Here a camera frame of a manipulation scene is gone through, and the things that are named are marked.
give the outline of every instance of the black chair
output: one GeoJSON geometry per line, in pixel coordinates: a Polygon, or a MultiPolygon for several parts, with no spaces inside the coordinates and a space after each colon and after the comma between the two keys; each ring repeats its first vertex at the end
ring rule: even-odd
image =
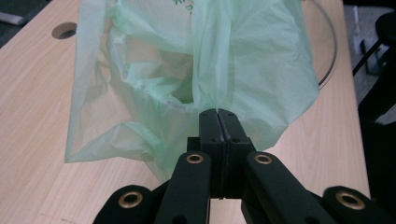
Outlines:
{"type": "MultiPolygon", "coordinates": [[[[396,0],[344,0],[353,6],[392,7],[396,0]]],[[[377,82],[359,104],[361,135],[366,159],[370,192],[377,204],[396,217],[396,121],[383,125],[375,122],[396,104],[396,12],[382,15],[375,23],[378,41],[353,70],[355,75],[380,46],[386,65],[377,82]]]]}

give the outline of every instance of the brass insert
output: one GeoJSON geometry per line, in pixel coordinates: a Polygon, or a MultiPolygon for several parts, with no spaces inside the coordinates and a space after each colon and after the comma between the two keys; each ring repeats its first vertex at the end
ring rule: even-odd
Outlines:
{"type": "Polygon", "coordinates": [[[204,160],[204,157],[199,154],[191,154],[187,157],[187,161],[189,163],[201,163],[204,160]]]}
{"type": "Polygon", "coordinates": [[[338,202],[348,208],[361,210],[365,207],[364,202],[360,198],[347,191],[339,191],[335,194],[335,197],[337,198],[338,202]]]}
{"type": "Polygon", "coordinates": [[[255,156],[254,160],[258,163],[265,164],[265,165],[270,164],[272,162],[271,157],[262,155],[262,154],[255,156]]]}
{"type": "Polygon", "coordinates": [[[143,201],[143,195],[137,191],[130,191],[124,193],[120,199],[119,204],[123,208],[133,208],[138,206],[143,201]]]}

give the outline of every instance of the green plastic bag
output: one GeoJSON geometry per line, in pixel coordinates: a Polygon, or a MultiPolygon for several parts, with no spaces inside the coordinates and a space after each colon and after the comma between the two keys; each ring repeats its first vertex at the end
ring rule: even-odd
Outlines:
{"type": "Polygon", "coordinates": [[[82,0],[65,161],[145,161],[164,181],[209,108],[272,147],[319,92],[300,4],[82,0]]]}

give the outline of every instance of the table surface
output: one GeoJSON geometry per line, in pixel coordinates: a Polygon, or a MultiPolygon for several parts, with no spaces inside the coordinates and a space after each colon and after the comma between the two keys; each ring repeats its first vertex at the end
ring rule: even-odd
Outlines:
{"type": "MultiPolygon", "coordinates": [[[[332,78],[268,152],[318,195],[342,185],[368,196],[342,1],[318,1],[336,32],[332,78]]],[[[0,49],[2,223],[92,223],[115,190],[160,185],[140,161],[64,163],[76,38],[59,40],[51,32],[77,22],[78,4],[52,1],[0,49]]],[[[240,202],[212,200],[211,223],[245,223],[240,202]]]]}

